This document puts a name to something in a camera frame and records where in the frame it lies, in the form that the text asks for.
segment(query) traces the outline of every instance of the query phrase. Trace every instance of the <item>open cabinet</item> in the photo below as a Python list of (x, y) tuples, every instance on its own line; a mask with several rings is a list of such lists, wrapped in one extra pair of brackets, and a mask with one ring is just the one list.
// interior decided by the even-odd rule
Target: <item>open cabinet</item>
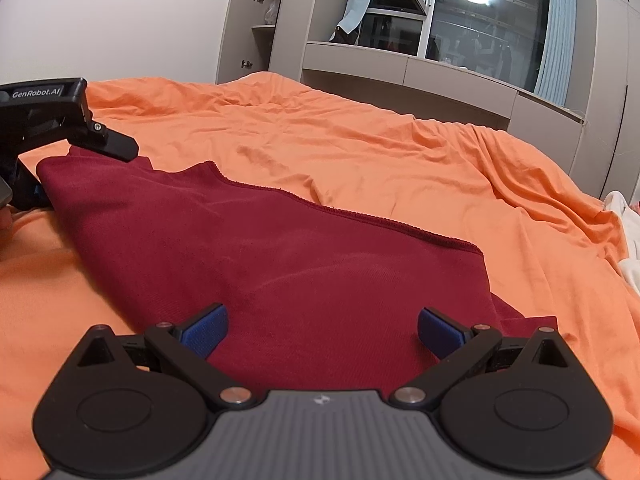
[(265, 14), (273, 0), (229, 0), (218, 59), (217, 83), (268, 70), (275, 25)]

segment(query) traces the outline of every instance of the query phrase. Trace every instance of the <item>maroon cloth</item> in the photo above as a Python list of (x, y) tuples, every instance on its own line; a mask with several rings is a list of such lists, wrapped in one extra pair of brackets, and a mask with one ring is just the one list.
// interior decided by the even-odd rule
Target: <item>maroon cloth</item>
[(492, 296), (474, 245), (227, 180), (72, 148), (38, 175), (90, 276), (137, 329), (219, 301), (229, 333), (210, 357), (257, 391), (395, 389), (434, 363), (417, 338), (432, 306), (529, 336)]

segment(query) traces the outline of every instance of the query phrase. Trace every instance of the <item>blue fingertip pad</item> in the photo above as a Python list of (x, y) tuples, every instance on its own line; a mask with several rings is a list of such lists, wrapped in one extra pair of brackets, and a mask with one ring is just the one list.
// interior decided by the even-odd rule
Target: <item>blue fingertip pad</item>
[(202, 359), (206, 359), (225, 338), (228, 329), (228, 313), (226, 307), (220, 305), (183, 330), (180, 343)]
[(465, 343), (463, 332), (426, 308), (418, 314), (418, 338), (438, 359), (444, 359)]

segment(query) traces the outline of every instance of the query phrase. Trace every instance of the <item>orange blanket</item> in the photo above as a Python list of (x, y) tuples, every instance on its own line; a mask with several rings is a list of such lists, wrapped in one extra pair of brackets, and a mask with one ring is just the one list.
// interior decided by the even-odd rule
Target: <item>orange blanket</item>
[[(640, 298), (618, 275), (622, 226), (534, 147), (488, 128), (419, 121), (260, 73), (222, 86), (92, 84), (98, 120), (136, 137), (155, 168), (213, 160), (232, 180), (469, 240), (492, 292), (525, 316), (558, 317), (615, 416), (601, 462), (640, 478)], [(23, 157), (33, 169), (47, 146)], [(83, 272), (53, 212), (0, 234), (0, 478), (46, 471), (31, 413), (89, 325), (127, 331)]]

